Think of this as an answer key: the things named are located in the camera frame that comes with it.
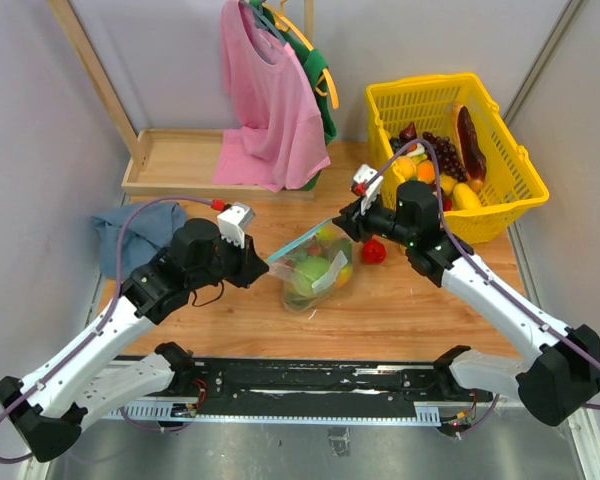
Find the green cabbage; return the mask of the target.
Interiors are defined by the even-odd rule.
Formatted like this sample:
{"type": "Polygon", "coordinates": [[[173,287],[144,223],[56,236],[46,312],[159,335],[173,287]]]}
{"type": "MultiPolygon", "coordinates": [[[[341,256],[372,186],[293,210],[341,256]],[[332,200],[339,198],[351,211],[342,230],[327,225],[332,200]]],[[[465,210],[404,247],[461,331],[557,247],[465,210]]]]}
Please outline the green cabbage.
{"type": "Polygon", "coordinates": [[[304,297],[313,296],[313,283],[319,280],[329,267],[329,261],[320,256],[309,256],[298,262],[292,277],[292,284],[296,292],[304,297]]]}

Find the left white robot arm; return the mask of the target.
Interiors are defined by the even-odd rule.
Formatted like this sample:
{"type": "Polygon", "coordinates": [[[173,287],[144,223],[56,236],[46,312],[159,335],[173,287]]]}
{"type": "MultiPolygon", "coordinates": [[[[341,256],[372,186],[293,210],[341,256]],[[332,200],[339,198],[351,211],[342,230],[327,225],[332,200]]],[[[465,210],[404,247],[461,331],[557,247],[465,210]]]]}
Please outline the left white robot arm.
{"type": "Polygon", "coordinates": [[[31,457],[39,462],[59,457],[97,420],[137,398],[180,396],[192,388],[194,361],[173,342],[113,374],[101,372],[130,343],[189,304],[197,290],[225,284],[247,288],[268,272],[245,232],[248,223],[238,207],[216,221],[186,221],[51,360],[21,379],[0,380],[0,404],[31,457]]]}

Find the clear zip top bag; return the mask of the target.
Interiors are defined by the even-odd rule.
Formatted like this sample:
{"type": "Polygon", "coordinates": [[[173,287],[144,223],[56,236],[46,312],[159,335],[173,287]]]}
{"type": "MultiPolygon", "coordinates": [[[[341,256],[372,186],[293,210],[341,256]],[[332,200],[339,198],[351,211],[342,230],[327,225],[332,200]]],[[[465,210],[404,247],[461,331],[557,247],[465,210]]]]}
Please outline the clear zip top bag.
{"type": "Polygon", "coordinates": [[[353,276],[352,240],[332,218],[315,225],[271,254],[269,273],[282,282],[282,303],[292,312],[314,308],[353,276]]]}

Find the yellow banana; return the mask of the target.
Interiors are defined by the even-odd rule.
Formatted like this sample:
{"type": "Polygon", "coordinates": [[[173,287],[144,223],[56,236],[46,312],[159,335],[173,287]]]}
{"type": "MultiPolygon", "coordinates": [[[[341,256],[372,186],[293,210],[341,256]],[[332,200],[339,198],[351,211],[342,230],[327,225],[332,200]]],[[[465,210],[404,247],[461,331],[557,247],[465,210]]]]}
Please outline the yellow banana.
{"type": "Polygon", "coordinates": [[[333,225],[325,225],[316,232],[315,237],[323,244],[330,244],[338,238],[337,229],[333,225]]]}

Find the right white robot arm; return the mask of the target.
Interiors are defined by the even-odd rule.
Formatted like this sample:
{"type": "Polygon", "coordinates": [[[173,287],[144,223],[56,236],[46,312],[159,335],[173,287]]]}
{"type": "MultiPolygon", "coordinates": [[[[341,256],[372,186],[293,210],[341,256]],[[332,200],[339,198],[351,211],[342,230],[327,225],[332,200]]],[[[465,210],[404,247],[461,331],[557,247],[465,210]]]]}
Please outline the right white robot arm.
{"type": "Polygon", "coordinates": [[[444,230],[439,199],[417,181],[401,184],[396,206],[363,195],[334,219],[356,242],[374,236],[405,247],[411,267],[489,321],[519,359],[458,346],[433,375],[435,392],[454,400],[467,389],[522,402],[540,422],[557,426],[600,392],[600,337],[587,325],[572,328],[542,311],[488,268],[458,237],[444,230]]]}

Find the green yellow mango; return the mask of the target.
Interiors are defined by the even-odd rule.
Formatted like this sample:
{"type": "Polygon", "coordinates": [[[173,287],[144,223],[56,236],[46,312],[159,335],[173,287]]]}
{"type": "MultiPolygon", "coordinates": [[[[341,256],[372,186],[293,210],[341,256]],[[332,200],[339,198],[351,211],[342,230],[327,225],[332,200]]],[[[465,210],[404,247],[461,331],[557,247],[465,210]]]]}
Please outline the green yellow mango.
{"type": "Polygon", "coordinates": [[[336,288],[342,288],[351,279],[353,273],[352,265],[345,265],[337,274],[334,286],[336,288]]]}

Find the red bell pepper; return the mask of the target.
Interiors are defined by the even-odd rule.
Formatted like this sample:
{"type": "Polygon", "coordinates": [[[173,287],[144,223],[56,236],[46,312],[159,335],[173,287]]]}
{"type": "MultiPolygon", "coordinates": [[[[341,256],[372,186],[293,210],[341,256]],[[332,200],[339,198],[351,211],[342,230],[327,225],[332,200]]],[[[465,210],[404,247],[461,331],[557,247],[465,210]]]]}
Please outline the red bell pepper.
{"type": "Polygon", "coordinates": [[[386,256],[387,252],[384,244],[376,239],[365,242],[361,249],[362,262],[368,265],[382,264],[386,256]]]}

